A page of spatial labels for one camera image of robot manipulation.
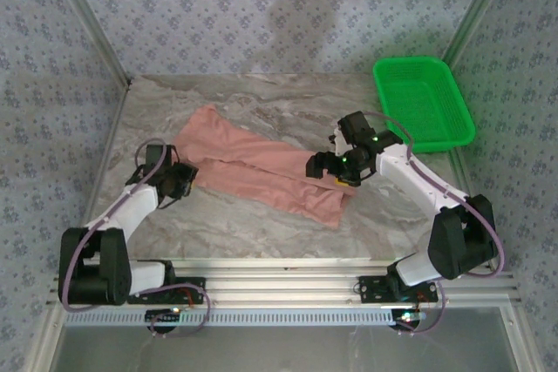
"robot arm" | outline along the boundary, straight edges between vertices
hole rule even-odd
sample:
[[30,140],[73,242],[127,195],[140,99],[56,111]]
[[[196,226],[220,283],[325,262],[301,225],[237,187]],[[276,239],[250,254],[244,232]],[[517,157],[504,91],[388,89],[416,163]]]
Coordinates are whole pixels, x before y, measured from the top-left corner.
[[[490,202],[482,195],[468,197],[412,156],[413,164],[445,191],[433,187],[409,164],[407,146],[396,134],[376,133],[364,114],[355,112],[338,121],[330,141],[336,152],[312,156],[306,165],[307,176],[320,179],[326,169],[339,182],[360,186],[362,180],[379,172],[407,193],[432,221],[428,248],[388,267],[387,280],[396,299],[425,281],[440,276],[455,279],[497,255],[490,233],[448,194],[468,203],[493,227]],[[366,171],[369,174],[361,177]]]
[[169,197],[175,202],[188,196],[198,169],[172,161],[173,146],[159,170],[143,185],[138,183],[153,170],[161,158],[162,145],[148,145],[146,163],[139,166],[126,182],[122,194],[97,219],[84,227],[70,228],[62,236],[58,294],[62,291],[71,257],[85,234],[104,221],[87,241],[78,258],[68,293],[70,304],[120,305],[129,295],[161,287],[169,274],[168,262],[162,260],[129,261],[127,242],[143,219]]

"marble table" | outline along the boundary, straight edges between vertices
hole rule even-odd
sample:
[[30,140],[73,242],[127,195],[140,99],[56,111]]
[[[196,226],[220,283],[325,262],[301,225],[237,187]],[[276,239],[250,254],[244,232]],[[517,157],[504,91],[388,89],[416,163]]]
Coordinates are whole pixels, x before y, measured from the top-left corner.
[[[364,74],[157,76],[133,80],[112,144],[94,214],[121,193],[137,146],[171,142],[200,106],[215,104],[234,124],[313,151],[330,146],[336,121],[357,110],[380,110]],[[384,123],[371,119],[377,130]],[[444,153],[421,156],[454,183]],[[134,258],[356,258],[392,260],[427,238],[419,208],[379,174],[358,188],[338,229],[259,202],[196,187],[167,210],[152,213],[130,239]]]

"green tray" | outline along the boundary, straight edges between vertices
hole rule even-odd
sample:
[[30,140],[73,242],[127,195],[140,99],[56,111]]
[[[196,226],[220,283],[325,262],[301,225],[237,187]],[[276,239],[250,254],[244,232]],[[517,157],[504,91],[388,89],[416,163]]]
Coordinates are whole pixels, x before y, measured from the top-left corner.
[[[414,137],[414,152],[445,152],[473,141],[473,120],[446,63],[435,57],[383,58],[372,72],[384,114]],[[394,124],[387,126],[407,142]]]

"cable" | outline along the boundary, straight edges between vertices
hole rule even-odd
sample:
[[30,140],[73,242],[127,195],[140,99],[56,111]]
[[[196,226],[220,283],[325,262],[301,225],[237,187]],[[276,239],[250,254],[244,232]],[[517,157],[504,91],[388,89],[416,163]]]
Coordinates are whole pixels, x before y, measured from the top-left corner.
[[442,307],[440,308],[439,315],[436,317],[436,320],[434,320],[434,322],[430,326],[428,326],[424,330],[415,331],[415,329],[408,324],[405,324],[402,321],[395,321],[398,325],[408,328],[410,330],[410,334],[421,335],[423,333],[432,331],[439,325],[440,321],[442,320],[442,316],[444,316],[444,310],[446,309],[446,292],[444,291],[444,287],[442,287],[442,283],[440,281],[436,281],[436,285],[439,289],[439,295],[442,298]]
[[360,178],[360,181],[362,182],[363,180],[367,180],[367,179],[371,178],[373,174],[374,174],[374,172],[372,170],[370,170],[370,173],[368,173],[363,178]]
[[112,206],[112,208],[106,213],[106,215],[105,215],[105,217],[103,217],[103,219],[97,221],[91,228],[89,228],[89,231],[87,231],[87,233],[84,235],[83,239],[81,239],[81,241],[76,246],[76,250],[71,257],[70,264],[68,265],[68,269],[66,270],[66,276],[65,276],[65,279],[64,279],[64,284],[62,286],[62,298],[61,298],[62,305],[64,306],[65,310],[68,311],[69,313],[81,313],[83,311],[88,311],[90,309],[95,308],[95,306],[82,307],[82,308],[70,307],[70,303],[68,302],[68,294],[70,293],[70,283],[71,283],[71,277],[73,276],[73,271],[75,270],[76,265],[78,264],[79,255],[81,254],[82,250],[85,247],[85,244],[87,244],[89,239],[95,234],[95,232],[101,226],[103,226],[103,224],[105,224],[120,209],[120,207],[122,205],[124,205],[124,203],[128,199],[130,199],[130,197],[140,188],[140,186],[145,184],[162,166],[163,162],[165,161],[165,156],[167,155],[167,144],[162,139],[148,139],[147,141],[144,141],[143,143],[141,143],[138,147],[138,150],[136,150],[136,153],[134,155],[134,162],[135,162],[136,167],[137,167],[138,166],[138,155],[140,154],[140,150],[145,145],[147,145],[149,143],[153,143],[153,142],[157,142],[157,143],[160,143],[160,144],[163,145],[163,153],[160,155],[159,160],[157,161],[157,164],[147,174],[147,176],[145,178],[141,179],[130,190],[130,193],[126,193],[125,195],[123,195],[122,198],[120,198],[120,200],[118,200]]
[[424,295],[422,292],[417,292],[417,299],[418,299],[418,303],[417,303],[417,311],[420,311],[420,302],[424,301],[427,304],[429,304],[428,308],[426,309],[425,314],[428,315],[428,313],[430,313],[430,300],[428,298],[426,298],[426,295]]
[[157,206],[157,209],[167,209],[169,208],[172,204],[175,204],[176,202],[178,202],[178,198],[171,200],[169,203],[163,205],[163,206]]
[[163,314],[158,314],[155,315],[154,318],[151,319],[151,324],[149,326],[149,329],[151,330],[153,337],[160,337],[160,338],[177,338],[177,337],[187,337],[189,335],[192,335],[194,333],[197,333],[198,331],[200,331],[202,328],[205,327],[206,323],[209,321],[209,316],[211,315],[211,300],[209,299],[209,295],[206,292],[206,290],[203,287],[197,287],[191,283],[177,283],[174,285],[165,285],[162,287],[155,287],[153,289],[147,289],[145,291],[140,292],[140,295],[145,295],[145,294],[155,294],[157,292],[163,292],[163,291],[170,291],[171,289],[179,289],[179,288],[186,288],[186,289],[193,289],[194,291],[198,291],[200,294],[202,294],[205,299],[206,302],[208,304],[208,308],[206,310],[206,314],[203,316],[203,320],[201,321],[201,323],[193,330],[190,330],[186,333],[176,333],[176,334],[172,334],[172,335],[163,335],[161,333],[157,333],[155,331],[155,323],[157,322],[158,319],[160,319],[161,317],[163,317],[164,315],[167,315],[168,313],[163,313]]
[[490,234],[490,237],[494,241],[494,244],[496,245],[496,249],[498,250],[499,259],[498,259],[498,266],[496,267],[496,270],[494,270],[490,274],[468,273],[468,275],[474,277],[480,277],[480,278],[493,278],[494,276],[500,274],[500,272],[504,268],[504,263],[506,259],[506,256],[504,254],[504,247],[502,246],[500,237],[498,237],[498,234],[496,233],[494,228],[490,225],[490,223],[487,221],[487,219],[485,219],[485,217],[483,217],[476,209],[470,206],[465,200],[457,196],[455,193],[447,191],[444,186],[439,185],[438,182],[436,182],[434,179],[432,179],[430,176],[428,176],[426,173],[420,170],[419,166],[412,160],[412,148],[414,146],[415,140],[401,123],[399,123],[396,119],[392,117],[388,117],[387,115],[384,115],[383,113],[380,112],[363,112],[363,114],[370,115],[372,117],[386,119],[392,122],[397,128],[399,128],[399,130],[401,130],[401,132],[409,139],[409,145],[407,146],[407,156],[406,156],[407,162],[412,167],[412,169],[417,173],[417,175],[420,176],[422,179],[424,179],[429,185],[435,187],[436,189],[444,193],[446,196],[448,196],[458,204],[461,204],[469,213],[471,213],[474,216],[474,218],[476,218],[482,224],[482,226]]
[[176,156],[176,162],[180,163],[180,156],[178,155],[178,152],[176,151],[176,147],[174,145],[171,147],[171,150],[174,152],[174,155]]
[[190,308],[193,308],[194,307],[194,300],[192,299],[192,293],[190,292],[190,290],[188,288],[185,288],[184,292],[186,292],[186,295],[188,297],[188,306]]

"pink cloth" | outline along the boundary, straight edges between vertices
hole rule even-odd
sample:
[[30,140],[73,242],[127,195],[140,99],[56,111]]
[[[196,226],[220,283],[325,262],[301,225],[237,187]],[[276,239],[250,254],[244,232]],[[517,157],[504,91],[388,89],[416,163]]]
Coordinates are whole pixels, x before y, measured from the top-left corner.
[[271,141],[222,118],[214,105],[202,106],[173,142],[181,159],[199,167],[195,184],[259,200],[289,213],[300,213],[338,227],[354,188],[335,178],[306,177],[313,154],[281,141]]

